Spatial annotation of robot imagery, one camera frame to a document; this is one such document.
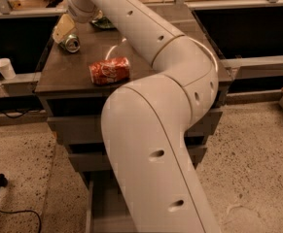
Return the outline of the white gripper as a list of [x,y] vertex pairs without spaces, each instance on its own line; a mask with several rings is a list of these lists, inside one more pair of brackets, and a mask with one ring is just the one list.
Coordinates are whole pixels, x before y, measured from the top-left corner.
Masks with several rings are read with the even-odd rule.
[[62,15],[53,29],[53,40],[57,44],[75,31],[74,20],[80,23],[90,22],[98,14],[98,9],[90,0],[67,0],[67,12],[70,16]]

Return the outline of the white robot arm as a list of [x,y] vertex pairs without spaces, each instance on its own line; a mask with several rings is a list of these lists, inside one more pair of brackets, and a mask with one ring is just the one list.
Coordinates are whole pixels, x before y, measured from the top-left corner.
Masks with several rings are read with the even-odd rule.
[[215,56],[138,0],[68,0],[78,22],[97,11],[155,71],[117,88],[101,114],[105,149],[136,229],[221,233],[184,141],[216,98]]

